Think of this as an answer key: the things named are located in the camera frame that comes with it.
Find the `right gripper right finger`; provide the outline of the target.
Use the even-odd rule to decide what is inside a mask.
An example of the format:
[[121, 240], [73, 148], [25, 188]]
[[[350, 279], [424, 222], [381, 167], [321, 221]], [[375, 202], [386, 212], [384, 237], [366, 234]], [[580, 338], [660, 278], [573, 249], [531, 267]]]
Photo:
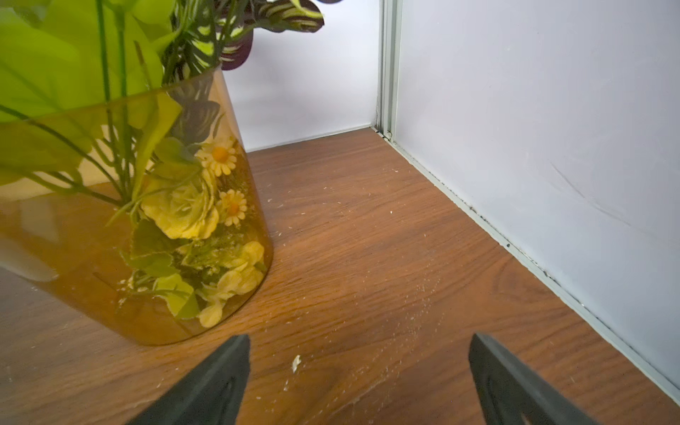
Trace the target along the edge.
[[596, 423], [492, 336], [472, 336], [469, 365], [488, 424]]

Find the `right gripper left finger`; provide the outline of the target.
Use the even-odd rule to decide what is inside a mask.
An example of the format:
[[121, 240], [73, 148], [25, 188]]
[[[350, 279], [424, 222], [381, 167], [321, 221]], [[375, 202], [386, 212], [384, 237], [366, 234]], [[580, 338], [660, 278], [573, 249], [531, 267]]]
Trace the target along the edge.
[[251, 370], [251, 339], [232, 336], [131, 424], [234, 424]]

